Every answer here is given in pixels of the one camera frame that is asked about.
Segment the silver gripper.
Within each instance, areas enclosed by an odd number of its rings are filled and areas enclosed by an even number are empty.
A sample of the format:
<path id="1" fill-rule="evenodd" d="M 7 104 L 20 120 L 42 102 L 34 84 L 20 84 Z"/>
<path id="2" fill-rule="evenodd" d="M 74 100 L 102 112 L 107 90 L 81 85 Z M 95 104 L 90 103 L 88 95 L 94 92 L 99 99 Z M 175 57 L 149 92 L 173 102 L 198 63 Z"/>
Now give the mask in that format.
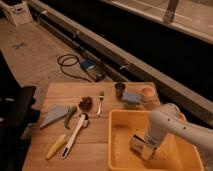
<path id="1" fill-rule="evenodd" d="M 148 160 L 154 153 L 155 149 L 150 147 L 143 139 L 134 135 L 129 141 L 130 149 L 139 155 L 142 159 Z"/>

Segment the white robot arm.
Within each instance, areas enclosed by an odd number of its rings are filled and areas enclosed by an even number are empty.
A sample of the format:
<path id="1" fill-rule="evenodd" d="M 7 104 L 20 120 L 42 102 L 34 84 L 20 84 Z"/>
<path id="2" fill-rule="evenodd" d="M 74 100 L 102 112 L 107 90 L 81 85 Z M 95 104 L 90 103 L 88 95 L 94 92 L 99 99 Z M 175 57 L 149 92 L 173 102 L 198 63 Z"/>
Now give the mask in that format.
<path id="1" fill-rule="evenodd" d="M 134 135 L 129 142 L 130 149 L 148 160 L 171 133 L 213 153 L 213 130 L 181 120 L 179 116 L 180 110 L 173 103 L 153 109 L 148 115 L 149 126 L 144 138 Z"/>

